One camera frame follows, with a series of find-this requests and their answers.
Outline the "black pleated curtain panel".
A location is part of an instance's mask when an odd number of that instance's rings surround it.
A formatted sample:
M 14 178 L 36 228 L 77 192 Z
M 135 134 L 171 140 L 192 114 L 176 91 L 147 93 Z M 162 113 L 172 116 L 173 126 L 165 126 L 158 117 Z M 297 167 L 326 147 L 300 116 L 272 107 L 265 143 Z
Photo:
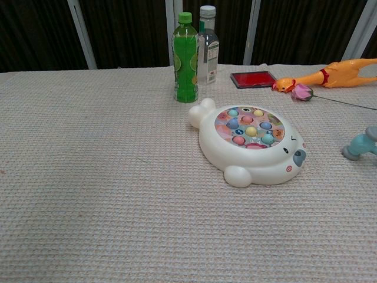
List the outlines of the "black pleated curtain panel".
M 377 26 L 371 35 L 361 58 L 377 58 Z
M 368 0 L 261 0 L 251 64 L 340 61 Z
M 166 67 L 165 0 L 79 0 L 97 68 Z
M 242 65 L 253 0 L 182 0 L 183 10 L 193 15 L 199 28 L 199 12 L 203 5 L 216 8 L 215 34 L 220 43 L 219 64 Z
M 0 0 L 0 73 L 87 67 L 67 0 Z

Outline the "pink artificial rose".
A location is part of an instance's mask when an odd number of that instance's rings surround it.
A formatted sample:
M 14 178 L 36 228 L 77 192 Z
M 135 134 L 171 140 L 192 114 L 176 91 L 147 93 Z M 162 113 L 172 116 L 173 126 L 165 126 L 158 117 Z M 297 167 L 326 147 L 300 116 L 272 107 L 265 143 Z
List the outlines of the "pink artificial rose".
M 347 102 L 344 102 L 344 101 L 339 101 L 339 100 L 334 100 L 334 99 L 331 99 L 331 98 L 324 98 L 324 97 L 314 95 L 313 89 L 310 88 L 307 85 L 304 85 L 304 84 L 298 84 L 297 86 L 295 86 L 292 90 L 291 96 L 292 96 L 292 99 L 294 99 L 294 100 L 310 101 L 313 97 L 316 97 L 316 98 L 320 98 L 320 99 L 323 99 L 323 100 L 327 100 L 327 101 L 331 101 L 331 102 L 335 102 L 335 103 L 340 103 L 340 104 L 344 104 L 344 105 L 348 105 L 348 106 L 354 106 L 354 107 L 359 107 L 359 108 L 362 108 L 362 109 L 377 111 L 377 108 L 347 103 Z

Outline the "beige woven tablecloth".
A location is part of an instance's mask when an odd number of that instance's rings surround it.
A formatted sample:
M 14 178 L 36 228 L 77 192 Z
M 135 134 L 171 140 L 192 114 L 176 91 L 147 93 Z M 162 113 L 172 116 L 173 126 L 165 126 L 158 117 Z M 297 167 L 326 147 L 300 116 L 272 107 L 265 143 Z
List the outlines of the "beige woven tablecloth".
M 308 102 L 241 90 L 220 65 L 199 97 L 288 119 L 307 145 L 277 186 L 229 186 L 202 155 L 172 67 L 0 74 L 0 283 L 377 283 L 377 84 Z

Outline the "red ink pad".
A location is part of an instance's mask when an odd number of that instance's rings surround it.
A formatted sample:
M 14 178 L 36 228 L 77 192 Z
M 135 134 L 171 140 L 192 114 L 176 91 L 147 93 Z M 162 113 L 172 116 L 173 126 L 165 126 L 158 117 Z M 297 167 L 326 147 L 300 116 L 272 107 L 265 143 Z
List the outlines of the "red ink pad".
M 264 88 L 271 87 L 276 79 L 268 71 L 253 71 L 231 73 L 230 78 L 237 88 Z

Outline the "teal toy hammer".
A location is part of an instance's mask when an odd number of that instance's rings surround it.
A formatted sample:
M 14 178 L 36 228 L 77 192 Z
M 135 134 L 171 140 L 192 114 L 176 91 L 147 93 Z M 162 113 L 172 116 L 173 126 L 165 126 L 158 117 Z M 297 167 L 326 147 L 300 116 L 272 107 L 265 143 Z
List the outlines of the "teal toy hammer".
M 353 161 L 360 159 L 362 154 L 372 153 L 377 156 L 377 126 L 369 126 L 364 134 L 352 139 L 349 145 L 341 150 L 342 155 Z

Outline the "white seal whack-a-mole toy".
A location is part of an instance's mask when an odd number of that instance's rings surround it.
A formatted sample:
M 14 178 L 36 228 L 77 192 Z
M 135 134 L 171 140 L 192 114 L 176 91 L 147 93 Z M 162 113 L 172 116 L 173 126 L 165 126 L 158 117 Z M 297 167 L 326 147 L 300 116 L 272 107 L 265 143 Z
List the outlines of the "white seal whack-a-mole toy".
M 204 156 L 234 187 L 284 183 L 303 169 L 306 143 L 275 112 L 248 104 L 216 107 L 205 98 L 188 117 Z

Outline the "green plastic drink bottle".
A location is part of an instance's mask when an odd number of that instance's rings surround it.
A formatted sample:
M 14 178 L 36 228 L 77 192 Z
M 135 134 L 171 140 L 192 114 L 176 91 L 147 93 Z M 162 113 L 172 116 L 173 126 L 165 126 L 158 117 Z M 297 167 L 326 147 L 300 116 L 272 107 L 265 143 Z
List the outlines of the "green plastic drink bottle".
M 173 32 L 174 99 L 180 103 L 192 103 L 198 98 L 197 56 L 198 32 L 192 26 L 192 14 L 181 12 L 178 27 Z

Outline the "white frame post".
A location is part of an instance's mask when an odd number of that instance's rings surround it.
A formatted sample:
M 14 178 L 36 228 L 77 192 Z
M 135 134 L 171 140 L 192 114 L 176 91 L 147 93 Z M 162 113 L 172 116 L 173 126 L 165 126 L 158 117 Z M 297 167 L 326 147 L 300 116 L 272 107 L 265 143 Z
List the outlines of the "white frame post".
M 97 63 L 92 50 L 90 37 L 88 35 L 87 27 L 85 24 L 84 16 L 80 7 L 79 0 L 67 0 L 70 9 L 75 29 L 79 37 L 81 48 L 89 70 L 96 70 Z
M 342 61 L 360 58 L 377 27 L 377 0 L 367 0 L 348 42 Z
M 244 48 L 243 65 L 250 65 L 252 61 L 254 41 L 259 19 L 261 0 L 252 0 L 247 37 Z
M 174 65 L 172 38 L 174 30 L 178 27 L 178 15 L 183 11 L 183 0 L 164 0 L 164 2 L 166 10 L 169 65 Z

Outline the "orange rubber chicken toy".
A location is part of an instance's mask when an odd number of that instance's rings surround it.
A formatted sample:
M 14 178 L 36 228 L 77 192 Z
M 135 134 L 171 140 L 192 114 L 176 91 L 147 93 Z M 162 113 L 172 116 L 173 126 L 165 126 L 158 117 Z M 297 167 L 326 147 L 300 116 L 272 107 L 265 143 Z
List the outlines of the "orange rubber chicken toy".
M 377 76 L 359 76 L 361 68 L 372 64 L 377 64 L 377 58 L 360 58 L 333 62 L 310 75 L 278 79 L 273 83 L 272 89 L 288 93 L 293 91 L 293 89 L 299 84 L 321 85 L 326 88 L 334 88 L 355 87 L 362 84 L 372 83 L 377 81 Z

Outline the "clear plastic water bottle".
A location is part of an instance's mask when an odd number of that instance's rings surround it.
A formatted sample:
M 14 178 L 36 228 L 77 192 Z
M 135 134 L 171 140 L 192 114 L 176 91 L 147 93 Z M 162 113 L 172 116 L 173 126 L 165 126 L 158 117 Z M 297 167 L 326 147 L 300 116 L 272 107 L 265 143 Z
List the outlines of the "clear plastic water bottle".
M 214 31 L 216 7 L 200 7 L 198 81 L 201 85 L 214 83 L 217 77 L 219 39 Z

